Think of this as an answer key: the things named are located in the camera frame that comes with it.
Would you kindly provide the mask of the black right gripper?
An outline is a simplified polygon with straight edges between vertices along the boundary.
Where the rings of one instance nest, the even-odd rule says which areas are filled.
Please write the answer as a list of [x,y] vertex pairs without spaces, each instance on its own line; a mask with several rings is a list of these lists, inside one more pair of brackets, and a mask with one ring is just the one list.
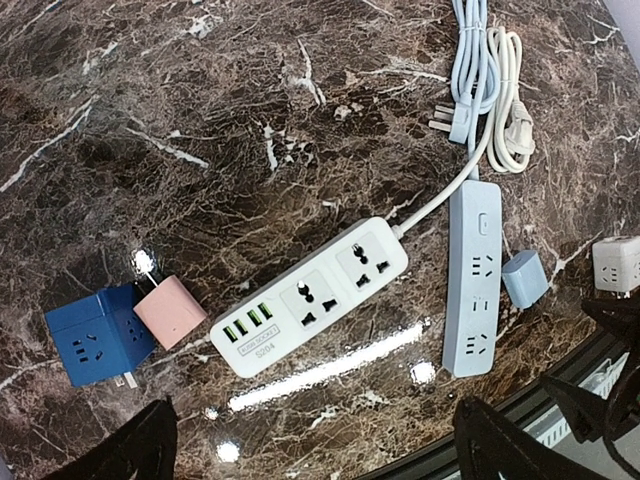
[[607,398],[554,376],[542,387],[555,401],[576,440],[619,439],[639,424],[639,299],[585,299],[582,310],[629,353]]

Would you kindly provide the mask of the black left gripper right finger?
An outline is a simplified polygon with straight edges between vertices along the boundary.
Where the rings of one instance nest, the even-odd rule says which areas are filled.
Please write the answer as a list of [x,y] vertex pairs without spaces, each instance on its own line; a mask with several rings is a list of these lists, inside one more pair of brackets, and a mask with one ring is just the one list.
[[454,442],[463,479],[598,479],[544,446],[477,397],[458,402]]

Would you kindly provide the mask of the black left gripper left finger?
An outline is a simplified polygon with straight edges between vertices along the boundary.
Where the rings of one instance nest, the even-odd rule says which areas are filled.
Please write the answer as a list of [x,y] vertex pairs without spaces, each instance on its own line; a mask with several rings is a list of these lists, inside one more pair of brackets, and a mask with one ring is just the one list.
[[148,404],[116,432],[49,479],[172,479],[177,421],[169,397]]

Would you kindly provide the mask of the light blue USB charger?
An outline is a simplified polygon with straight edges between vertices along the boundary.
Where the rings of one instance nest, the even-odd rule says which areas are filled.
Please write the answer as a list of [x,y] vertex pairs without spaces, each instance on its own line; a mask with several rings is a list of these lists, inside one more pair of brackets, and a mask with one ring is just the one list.
[[501,277],[512,304],[528,309],[549,289],[549,282],[535,250],[522,250],[507,261]]

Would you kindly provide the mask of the white cube socket adapter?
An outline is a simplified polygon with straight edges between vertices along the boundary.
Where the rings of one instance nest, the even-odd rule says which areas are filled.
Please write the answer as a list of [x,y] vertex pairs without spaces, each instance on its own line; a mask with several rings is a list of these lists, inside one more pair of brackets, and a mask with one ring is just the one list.
[[639,287],[639,237],[614,237],[592,246],[594,286],[627,293]]

